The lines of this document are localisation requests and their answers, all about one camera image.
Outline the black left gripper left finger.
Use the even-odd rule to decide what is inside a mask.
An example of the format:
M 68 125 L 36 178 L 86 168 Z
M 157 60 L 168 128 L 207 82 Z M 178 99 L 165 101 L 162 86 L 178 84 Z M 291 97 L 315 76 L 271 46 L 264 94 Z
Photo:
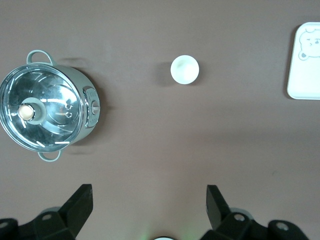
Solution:
M 0 220 L 2 240 L 75 240 L 93 211 L 93 187 L 82 184 L 61 206 L 47 208 L 30 222 Z

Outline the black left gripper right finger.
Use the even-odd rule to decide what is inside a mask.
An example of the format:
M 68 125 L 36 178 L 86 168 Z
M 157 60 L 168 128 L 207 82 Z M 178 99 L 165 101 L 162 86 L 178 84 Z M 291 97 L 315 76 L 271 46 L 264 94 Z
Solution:
M 267 226 L 247 213 L 232 211 L 217 185 L 206 187 L 206 212 L 211 224 L 202 240 L 307 240 L 306 234 L 286 220 L 272 220 Z

